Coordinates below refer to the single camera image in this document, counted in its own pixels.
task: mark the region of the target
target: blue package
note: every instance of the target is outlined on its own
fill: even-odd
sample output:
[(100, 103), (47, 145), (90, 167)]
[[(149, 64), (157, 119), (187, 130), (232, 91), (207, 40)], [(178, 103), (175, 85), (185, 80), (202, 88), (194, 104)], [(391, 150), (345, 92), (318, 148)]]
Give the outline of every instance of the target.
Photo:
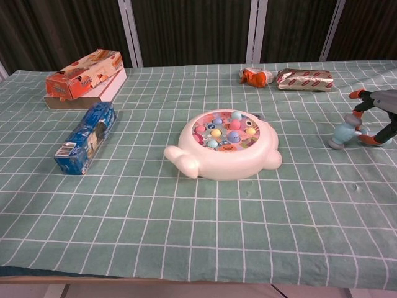
[(111, 102), (97, 102), (86, 112), (55, 153), (54, 159), (64, 174), (84, 175), (116, 120)]

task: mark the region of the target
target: green checkered tablecloth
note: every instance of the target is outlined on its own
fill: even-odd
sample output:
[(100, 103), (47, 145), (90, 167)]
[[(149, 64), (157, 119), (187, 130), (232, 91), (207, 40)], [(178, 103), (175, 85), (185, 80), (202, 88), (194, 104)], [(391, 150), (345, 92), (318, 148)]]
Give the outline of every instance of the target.
[[(85, 176), (64, 176), (53, 160), (85, 111), (47, 109), (48, 73), (2, 82), (0, 275), (29, 268), (397, 290), (396, 140), (326, 145), (358, 103), (348, 94), (395, 88), (397, 61), (265, 65), (330, 70), (330, 93), (240, 85), (243, 67), (128, 69), (117, 122)], [(180, 174), (164, 147), (217, 108), (262, 114), (283, 165), (219, 183)], [(364, 114), (372, 131), (388, 122), (379, 109)]]

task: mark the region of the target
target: barcode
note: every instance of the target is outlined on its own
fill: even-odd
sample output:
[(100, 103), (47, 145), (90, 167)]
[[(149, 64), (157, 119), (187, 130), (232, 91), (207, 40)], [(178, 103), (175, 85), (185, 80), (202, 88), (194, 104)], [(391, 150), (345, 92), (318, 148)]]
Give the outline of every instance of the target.
[(72, 153), (73, 149), (75, 148), (76, 143), (64, 143), (62, 144), (61, 148), (55, 153), (55, 156), (69, 156)]

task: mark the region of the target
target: dark curtain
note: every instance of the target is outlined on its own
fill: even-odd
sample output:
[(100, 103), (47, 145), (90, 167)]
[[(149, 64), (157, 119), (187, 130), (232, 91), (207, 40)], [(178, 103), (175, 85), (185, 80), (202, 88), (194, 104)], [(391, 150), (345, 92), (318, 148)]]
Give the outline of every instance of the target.
[(396, 19), (396, 0), (347, 0), (327, 60), (397, 60)]
[(145, 66), (245, 63), (251, 2), (134, 0)]
[(318, 61), (336, 2), (269, 0), (261, 63)]
[(97, 48), (131, 67), (117, 0), (0, 1), (0, 60), (15, 70), (56, 71)]

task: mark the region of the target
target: orange box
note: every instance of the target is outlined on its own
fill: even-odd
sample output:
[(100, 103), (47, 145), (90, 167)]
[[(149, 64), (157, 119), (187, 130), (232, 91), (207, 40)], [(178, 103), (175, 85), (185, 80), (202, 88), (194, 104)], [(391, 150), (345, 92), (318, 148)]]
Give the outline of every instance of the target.
[(120, 52), (97, 49), (51, 74), (45, 80), (47, 94), (61, 101), (74, 100), (123, 68)]

